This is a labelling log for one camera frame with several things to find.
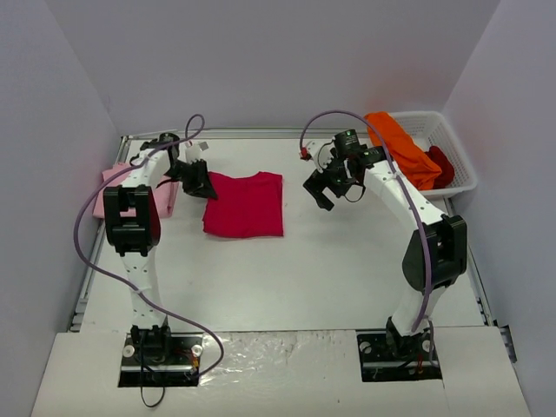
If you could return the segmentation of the magenta t shirt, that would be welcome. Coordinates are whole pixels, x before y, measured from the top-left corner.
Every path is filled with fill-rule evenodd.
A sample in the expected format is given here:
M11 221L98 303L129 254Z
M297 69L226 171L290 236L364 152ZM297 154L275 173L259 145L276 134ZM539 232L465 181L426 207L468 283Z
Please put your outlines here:
M209 178L217 198L206 204L206 234L228 239L284 236L282 175L260 171L234 178L211 172Z

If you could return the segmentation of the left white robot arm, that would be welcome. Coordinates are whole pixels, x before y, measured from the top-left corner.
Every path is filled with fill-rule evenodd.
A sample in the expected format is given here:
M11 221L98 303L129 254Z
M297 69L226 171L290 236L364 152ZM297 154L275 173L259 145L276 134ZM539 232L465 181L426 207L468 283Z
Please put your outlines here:
M120 255L131 285L133 308L130 336L134 348L155 363L169 361L175 342L168 314L160 310L161 297L156 273L156 247L162 226L155 191L165 179L182 184L194 197L216 199L202 152L206 142L185 142L180 159L179 136L162 133L145 142L129 166L120 172L122 181L103 190L103 213L109 244Z

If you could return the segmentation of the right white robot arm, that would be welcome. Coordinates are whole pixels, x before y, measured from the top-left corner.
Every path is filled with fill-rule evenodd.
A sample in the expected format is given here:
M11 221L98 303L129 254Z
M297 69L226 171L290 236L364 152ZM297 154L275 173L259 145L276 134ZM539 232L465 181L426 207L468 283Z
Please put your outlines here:
M327 191L342 198L359 188L379 197L407 229L401 265L407 288L388 319L385 346L394 358L408 357L440 296L467 270L466 222L434 206L401 173L385 147L362 144L352 129L329 142L308 142L301 146L300 157L314 165L303 187L319 208L334 208Z

